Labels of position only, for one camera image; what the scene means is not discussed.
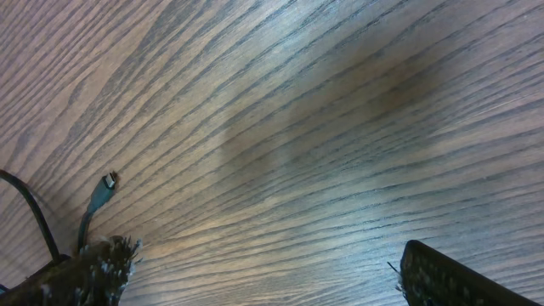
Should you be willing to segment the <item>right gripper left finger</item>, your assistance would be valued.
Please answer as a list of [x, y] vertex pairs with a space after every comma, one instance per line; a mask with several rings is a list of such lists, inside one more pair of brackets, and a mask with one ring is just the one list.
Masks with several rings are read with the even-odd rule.
[[1, 306], [115, 306], [135, 272], [142, 241], [112, 236], [45, 267], [1, 294]]

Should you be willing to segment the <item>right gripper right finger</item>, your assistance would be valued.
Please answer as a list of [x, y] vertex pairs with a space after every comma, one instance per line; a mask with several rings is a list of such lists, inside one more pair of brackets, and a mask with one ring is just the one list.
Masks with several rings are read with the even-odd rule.
[[417, 240], [406, 242], [398, 275], [410, 306], [539, 306]]

